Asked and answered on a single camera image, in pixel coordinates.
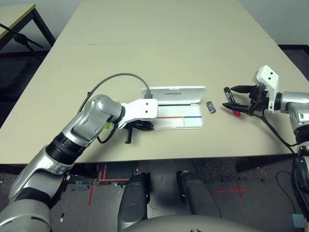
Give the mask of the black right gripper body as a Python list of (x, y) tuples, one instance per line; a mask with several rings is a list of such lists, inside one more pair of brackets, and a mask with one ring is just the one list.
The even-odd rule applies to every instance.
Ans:
[(263, 111), (268, 109), (268, 91), (264, 84), (255, 85), (250, 88), (249, 98), (251, 99), (251, 106), (248, 114), (252, 116), (255, 111)]

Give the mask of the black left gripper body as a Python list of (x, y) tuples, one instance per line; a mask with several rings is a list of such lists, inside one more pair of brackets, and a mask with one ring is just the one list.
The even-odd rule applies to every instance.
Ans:
[(132, 122), (129, 122), (126, 124), (125, 128), (128, 130), (128, 129), (138, 129), (138, 130), (144, 130), (144, 122), (141, 121), (141, 120), (135, 120), (135, 121), (132, 121)]

